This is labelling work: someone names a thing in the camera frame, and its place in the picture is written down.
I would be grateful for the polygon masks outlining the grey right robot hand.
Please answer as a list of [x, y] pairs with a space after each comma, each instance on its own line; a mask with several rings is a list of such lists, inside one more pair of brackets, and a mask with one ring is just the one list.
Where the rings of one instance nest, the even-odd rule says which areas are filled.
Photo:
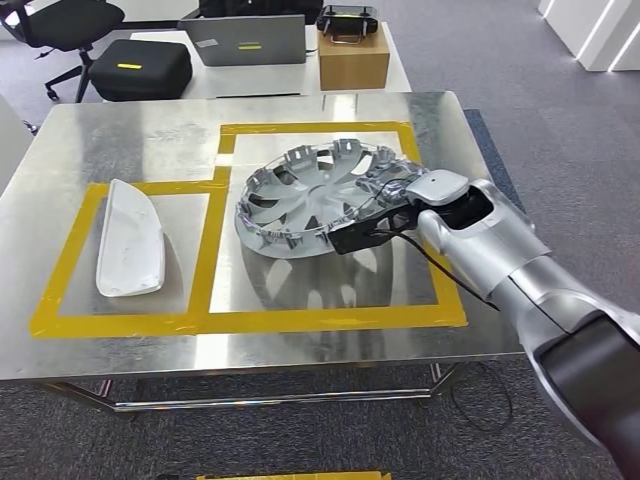
[[355, 181], [355, 186], [365, 192], [365, 198], [358, 201], [350, 217], [362, 220], [383, 210], [402, 206], [407, 202], [406, 189], [411, 183], [429, 172], [427, 168], [406, 160], [375, 166]]

